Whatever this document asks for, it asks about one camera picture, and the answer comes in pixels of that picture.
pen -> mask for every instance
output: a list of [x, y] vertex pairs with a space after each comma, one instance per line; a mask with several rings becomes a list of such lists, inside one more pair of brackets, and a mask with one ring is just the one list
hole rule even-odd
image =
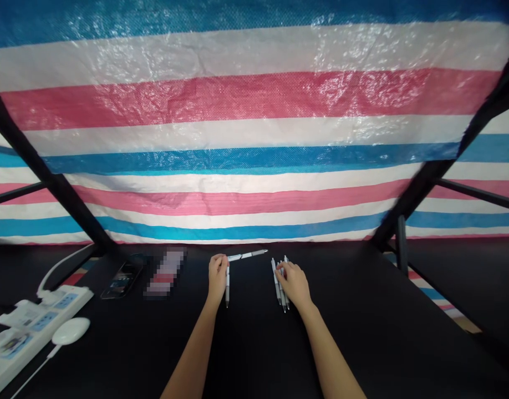
[[[288, 262], [288, 257], [286, 255], [284, 255], [284, 261], [285, 262]], [[286, 295], [286, 307], [288, 308], [289, 310], [289, 299], [288, 299], [288, 296]]]
[[[284, 277], [284, 269], [281, 269], [281, 276]], [[282, 309], [284, 310], [284, 313], [286, 313], [286, 293], [282, 289], [282, 284], [278, 283], [279, 287], [281, 288], [281, 298], [282, 298]]]
[[254, 251], [254, 252], [247, 252], [246, 254], [231, 255], [231, 256], [227, 257], [227, 259], [229, 262], [232, 262], [232, 261], [238, 260], [238, 259], [245, 259], [245, 258], [250, 258], [250, 257], [256, 256], [256, 255], [262, 255], [262, 254], [266, 253], [267, 251], [268, 251], [267, 249], [261, 249], [261, 250]]
[[277, 280], [277, 276], [275, 275], [275, 270], [276, 270], [276, 267], [275, 267], [275, 260], [273, 258], [271, 258], [271, 268], [273, 269], [273, 278], [275, 279], [275, 291], [277, 291], [277, 299], [278, 299], [278, 304], [280, 306], [282, 306], [282, 301], [281, 301], [281, 289], [278, 285], [278, 280]]
[[230, 285], [231, 285], [231, 275], [229, 272], [230, 267], [227, 268], [227, 285], [225, 286], [225, 306], [228, 308], [228, 301], [230, 300]]

white cable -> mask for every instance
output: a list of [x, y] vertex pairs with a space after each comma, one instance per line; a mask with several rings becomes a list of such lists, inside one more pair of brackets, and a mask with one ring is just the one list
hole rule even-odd
[[64, 261], [68, 260], [69, 258], [71, 258], [72, 256], [74, 255], [77, 255], [79, 252], [82, 252], [84, 251], [85, 249], [87, 248], [90, 248], [92, 245], [94, 245], [94, 243], [90, 244], [90, 245], [87, 245], [86, 247], [84, 248], [81, 248], [80, 250], [74, 252], [73, 254], [70, 254], [68, 255], [67, 257], [65, 257], [64, 259], [58, 261], [55, 266], [53, 266], [48, 272], [47, 274], [44, 276], [44, 278], [42, 279], [42, 281], [40, 282], [40, 285], [38, 286], [38, 290], [37, 290], [37, 297], [39, 297], [40, 299], [44, 298], [47, 294], [49, 294], [51, 291], [49, 290], [44, 290], [44, 284], [46, 283], [46, 281], [48, 280], [49, 276], [51, 276], [51, 274], [53, 273], [53, 271], [61, 264], [63, 263]]
[[55, 356], [55, 354], [59, 351], [59, 349], [60, 349], [61, 347], [62, 347], [62, 345], [57, 345], [55, 348], [53, 348], [53, 350], [49, 353], [48, 357], [46, 357], [46, 358], [45, 358], [44, 362], [40, 365], [40, 367], [39, 367], [39, 368], [37, 368], [37, 369], [36, 369], [36, 371], [35, 371], [34, 373], [32, 373], [32, 374], [31, 374], [31, 377], [29, 377], [29, 378], [27, 379], [27, 381], [23, 383], [23, 385], [20, 387], [20, 389], [19, 389], [18, 391], [16, 391], [16, 392], [14, 393], [14, 395], [12, 396], [12, 398], [11, 398], [11, 399], [14, 399], [14, 398], [16, 397], [16, 395], [18, 395], [18, 394], [20, 393], [20, 391], [23, 389], [23, 387], [24, 387], [25, 385], [27, 385], [27, 383], [31, 380], [31, 378], [33, 378], [33, 377], [36, 375], [36, 373], [40, 371], [40, 369], [41, 369], [42, 367], [44, 367], [44, 365], [48, 362], [48, 360], [49, 360], [49, 359], [51, 359], [53, 356]]
[[44, 360], [44, 362], [40, 365], [40, 367], [37, 368], [37, 370], [34, 373], [31, 374], [31, 377], [29, 377], [27, 379], [27, 381], [23, 383], [23, 385], [20, 387], [20, 389], [18, 391], [16, 391], [16, 393], [12, 396], [11, 399], [14, 399], [16, 397], [16, 395], [18, 395], [20, 393], [20, 391], [23, 389], [23, 387], [25, 385], [27, 385], [27, 383], [31, 380], [31, 378], [33, 378], [35, 376], [35, 374], [48, 362], [49, 359], [51, 359], [51, 358], [48, 357], [48, 358], [46, 358], [46, 360]]

wrist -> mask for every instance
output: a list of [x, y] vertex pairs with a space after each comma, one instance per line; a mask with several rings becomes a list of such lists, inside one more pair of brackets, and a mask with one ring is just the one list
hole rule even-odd
[[317, 309], [317, 306], [314, 305], [314, 302], [311, 300], [308, 302], [305, 302], [299, 306], [296, 306], [297, 310], [299, 311], [299, 314], [302, 318], [305, 318], [306, 316], [310, 316], [314, 314], [316, 311], [319, 311]]

plastic tarp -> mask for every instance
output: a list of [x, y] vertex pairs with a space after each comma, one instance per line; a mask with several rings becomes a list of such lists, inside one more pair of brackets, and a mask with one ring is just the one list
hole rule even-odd
[[[508, 1], [0, 4], [0, 95], [119, 242], [363, 239], [508, 57]], [[484, 133], [450, 177], [509, 195], [509, 112]], [[0, 193], [33, 181], [0, 136]], [[509, 234], [473, 205], [408, 235]], [[0, 205], [0, 242], [87, 240], [48, 192]]]

phone screen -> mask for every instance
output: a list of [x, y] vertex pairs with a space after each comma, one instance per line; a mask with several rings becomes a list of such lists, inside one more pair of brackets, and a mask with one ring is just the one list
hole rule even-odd
[[120, 270], [118, 270], [108, 288], [103, 291], [101, 298], [116, 299], [124, 297], [133, 285], [136, 277], [140, 274], [141, 270], [142, 266], [125, 263]]

